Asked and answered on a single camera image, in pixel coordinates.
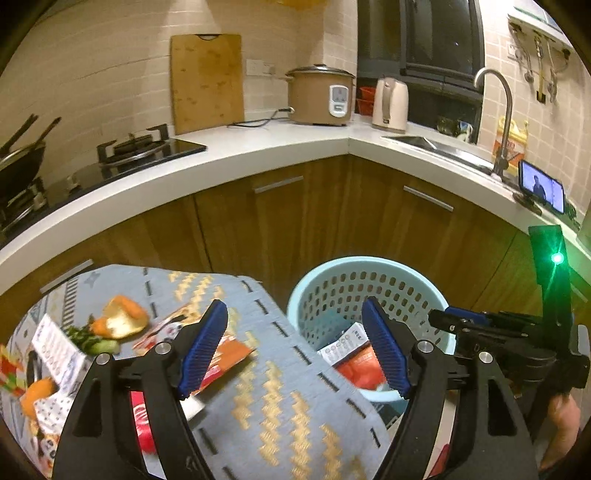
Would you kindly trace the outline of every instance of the phone stand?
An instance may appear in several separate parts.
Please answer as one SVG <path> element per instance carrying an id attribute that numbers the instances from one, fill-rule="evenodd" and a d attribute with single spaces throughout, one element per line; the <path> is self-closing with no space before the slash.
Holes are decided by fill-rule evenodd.
<path id="1" fill-rule="evenodd" d="M 530 195 L 513 192 L 513 199 L 528 210 L 537 213 L 538 215 L 542 215 L 542 209 L 534 203 L 534 199 Z"/>

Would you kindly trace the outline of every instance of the blue gripper pad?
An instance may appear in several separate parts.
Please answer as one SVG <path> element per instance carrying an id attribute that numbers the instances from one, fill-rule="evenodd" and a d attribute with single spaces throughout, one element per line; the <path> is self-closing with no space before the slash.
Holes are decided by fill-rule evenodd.
<path id="1" fill-rule="evenodd" d="M 407 375 L 407 359 L 384 321 L 387 318 L 384 310 L 376 300 L 372 301 L 370 298 L 363 303 L 361 317 L 388 385 L 405 397 L 411 388 Z"/>
<path id="2" fill-rule="evenodd" d="M 222 301 L 214 301 L 203 315 L 202 327 L 183 359 L 178 393 L 182 400 L 198 390 L 212 361 L 213 354 L 228 328 L 228 308 Z"/>

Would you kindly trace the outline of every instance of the blue basket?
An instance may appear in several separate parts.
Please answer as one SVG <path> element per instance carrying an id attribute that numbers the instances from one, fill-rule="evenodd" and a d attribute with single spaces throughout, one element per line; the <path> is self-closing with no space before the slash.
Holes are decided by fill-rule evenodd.
<path id="1" fill-rule="evenodd" d="M 297 284 L 287 306 L 287 318 L 316 351 L 335 342 L 355 322 L 361 305 L 374 296 L 390 318 L 405 322 L 417 339 L 427 339 L 453 354 L 456 338 L 435 330 L 428 322 L 431 309 L 448 305 L 428 279 L 412 268 L 378 257 L 345 257 L 319 265 Z M 406 401 L 395 390 L 358 389 L 373 403 Z"/>

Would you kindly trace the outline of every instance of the white countertop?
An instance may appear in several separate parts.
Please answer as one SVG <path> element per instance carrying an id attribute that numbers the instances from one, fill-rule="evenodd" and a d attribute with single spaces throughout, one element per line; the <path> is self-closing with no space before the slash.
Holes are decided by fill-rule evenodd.
<path id="1" fill-rule="evenodd" d="M 94 190 L 49 214 L 0 249 L 0 294 L 70 247 L 119 222 L 172 200 L 263 171 L 351 153 L 438 185 L 501 217 L 527 233 L 530 225 L 559 223 L 517 204 L 512 192 L 490 177 L 415 147 L 364 121 L 348 127 L 313 127 L 287 121 L 263 128 L 218 127 L 177 138 L 207 145 L 205 152 L 134 173 Z M 423 135 L 488 158 L 473 145 L 409 124 L 407 135 Z M 561 224 L 570 265 L 591 284 L 591 255 Z"/>

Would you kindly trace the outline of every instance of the gas stove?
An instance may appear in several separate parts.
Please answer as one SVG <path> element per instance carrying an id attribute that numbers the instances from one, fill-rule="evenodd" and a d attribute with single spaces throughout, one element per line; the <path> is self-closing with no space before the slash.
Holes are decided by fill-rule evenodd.
<path id="1" fill-rule="evenodd" d="M 0 206 L 0 247 L 49 213 L 112 181 L 176 158 L 199 153 L 205 145 L 168 137 L 166 124 L 147 128 L 145 134 L 129 134 L 128 140 L 112 140 L 96 147 L 98 162 L 43 188 L 41 179 L 8 205 Z"/>
<path id="2" fill-rule="evenodd" d="M 41 179 L 35 179 L 21 193 L 0 207 L 0 233 L 9 235 L 18 225 L 47 208 Z"/>

